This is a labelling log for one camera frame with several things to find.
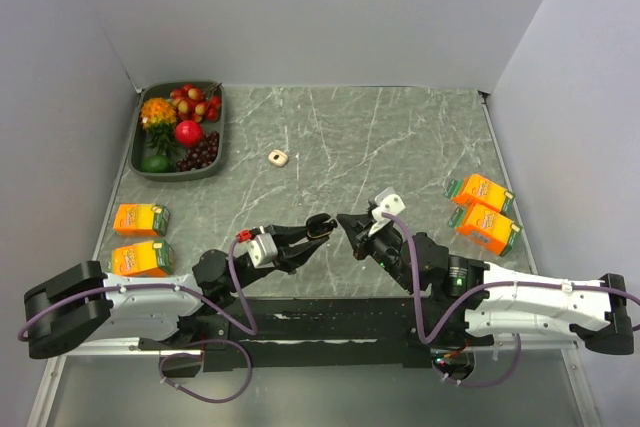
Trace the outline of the black earbud charging case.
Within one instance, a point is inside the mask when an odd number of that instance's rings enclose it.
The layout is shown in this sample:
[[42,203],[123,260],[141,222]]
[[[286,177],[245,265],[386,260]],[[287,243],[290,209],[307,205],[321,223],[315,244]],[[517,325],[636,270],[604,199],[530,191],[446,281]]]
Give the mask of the black earbud charging case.
[[306,237],[309,240],[329,236],[338,227],[338,222],[328,213],[309,217],[305,223]]

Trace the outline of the beige earbud charging case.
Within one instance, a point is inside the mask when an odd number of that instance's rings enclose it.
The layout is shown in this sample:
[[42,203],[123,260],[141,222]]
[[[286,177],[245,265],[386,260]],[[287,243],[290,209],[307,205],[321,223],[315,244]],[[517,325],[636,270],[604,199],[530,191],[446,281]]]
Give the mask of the beige earbud charging case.
[[272,165],[281,168],[288,163],[289,157],[285,152],[278,149],[274,149],[268,154],[268,161]]

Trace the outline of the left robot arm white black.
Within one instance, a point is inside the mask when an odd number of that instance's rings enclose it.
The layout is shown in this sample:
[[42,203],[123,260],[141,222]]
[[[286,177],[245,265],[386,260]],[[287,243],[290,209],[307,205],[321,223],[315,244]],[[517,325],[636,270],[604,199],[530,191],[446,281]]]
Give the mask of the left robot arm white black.
[[231,318],[226,307],[249,308],[244,288],[280,271],[293,274],[337,227],[325,215],[303,226],[267,225],[239,232],[236,254],[211,249],[191,272],[161,278],[107,273],[98,261],[81,262],[28,290],[25,323],[17,338],[32,359],[66,354],[93,341],[139,338],[184,349],[203,338],[200,317]]

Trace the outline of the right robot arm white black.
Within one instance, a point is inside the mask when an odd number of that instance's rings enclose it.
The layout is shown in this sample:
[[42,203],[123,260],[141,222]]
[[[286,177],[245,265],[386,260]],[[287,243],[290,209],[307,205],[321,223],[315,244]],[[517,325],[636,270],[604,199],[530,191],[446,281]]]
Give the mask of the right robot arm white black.
[[479,345],[512,335],[581,342],[613,356],[635,350],[639,327],[620,275],[571,281],[524,274],[454,255],[390,214],[340,214],[337,222],[356,259],[372,258],[412,296],[414,335],[423,345]]

